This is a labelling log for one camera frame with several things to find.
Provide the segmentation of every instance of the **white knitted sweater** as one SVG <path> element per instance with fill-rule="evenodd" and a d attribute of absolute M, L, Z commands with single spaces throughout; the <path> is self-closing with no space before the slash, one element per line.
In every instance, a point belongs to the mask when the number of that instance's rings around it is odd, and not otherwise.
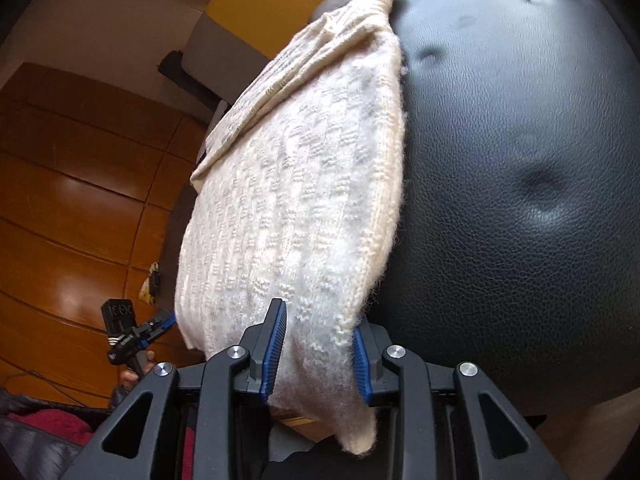
<path fill-rule="evenodd" d="M 287 301 L 270 404 L 328 424 L 354 453 L 375 440 L 352 369 L 353 329 L 382 274 L 401 198 L 393 0 L 353 0 L 298 33 L 207 138 L 175 307 L 207 357 Z"/>

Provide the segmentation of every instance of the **blue ribbed rubber pad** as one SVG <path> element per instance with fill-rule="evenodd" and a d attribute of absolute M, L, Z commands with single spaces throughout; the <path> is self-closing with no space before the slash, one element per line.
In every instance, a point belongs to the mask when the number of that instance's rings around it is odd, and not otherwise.
<path fill-rule="evenodd" d="M 269 396 L 273 393 L 273 386 L 276 383 L 276 374 L 278 373 L 278 364 L 280 363 L 280 355 L 282 354 L 282 345 L 284 344 L 284 335 L 287 332 L 287 307 L 283 302 L 280 303 L 276 323 L 269 338 L 269 345 L 262 362 L 262 385 L 260 386 L 260 396 L 262 402 L 267 402 Z"/>
<path fill-rule="evenodd" d="M 365 404 L 369 404 L 373 396 L 369 375 L 369 358 L 364 349 L 359 327 L 353 331 L 353 375 L 356 377 L 356 384 L 362 400 Z"/>

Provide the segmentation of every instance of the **black cable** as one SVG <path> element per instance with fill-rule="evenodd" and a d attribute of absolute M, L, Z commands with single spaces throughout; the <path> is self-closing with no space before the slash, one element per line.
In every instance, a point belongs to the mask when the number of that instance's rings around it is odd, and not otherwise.
<path fill-rule="evenodd" d="M 2 380 L 2 383 L 0 383 L 0 388 L 4 388 L 5 383 L 9 380 L 9 379 L 15 379 L 17 377 L 23 377 L 25 375 L 33 375 L 35 377 L 38 377 L 40 379 L 42 379 L 43 381 L 45 381 L 46 383 L 49 384 L 49 386 L 51 386 L 53 389 L 59 391 L 59 393 L 63 394 L 65 397 L 68 397 L 69 399 L 71 399 L 73 402 L 77 402 L 78 404 L 80 404 L 80 406 L 83 406 L 85 408 L 88 408 L 88 406 L 84 403 L 84 402 L 80 402 L 79 400 L 73 398 L 72 396 L 70 396 L 68 393 L 64 392 L 63 390 L 61 390 L 59 387 L 57 387 L 53 382 L 49 381 L 43 374 L 41 374 L 39 371 L 37 370 L 25 370 L 23 372 L 20 372 L 19 374 L 13 374 L 13 375 L 8 375 L 7 377 L 5 377 Z"/>

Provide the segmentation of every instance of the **leather cushion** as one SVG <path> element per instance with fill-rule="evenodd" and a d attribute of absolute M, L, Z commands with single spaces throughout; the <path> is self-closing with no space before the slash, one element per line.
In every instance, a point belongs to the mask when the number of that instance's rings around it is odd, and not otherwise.
<path fill-rule="evenodd" d="M 640 386 L 640 64 L 600 0 L 398 0 L 398 242 L 369 320 L 525 412 Z"/>

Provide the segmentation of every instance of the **yellow panel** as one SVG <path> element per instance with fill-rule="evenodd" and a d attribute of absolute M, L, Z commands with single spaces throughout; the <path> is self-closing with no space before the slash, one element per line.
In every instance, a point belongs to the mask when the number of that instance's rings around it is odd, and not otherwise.
<path fill-rule="evenodd" d="M 322 0 L 211 0 L 207 15 L 273 59 Z"/>

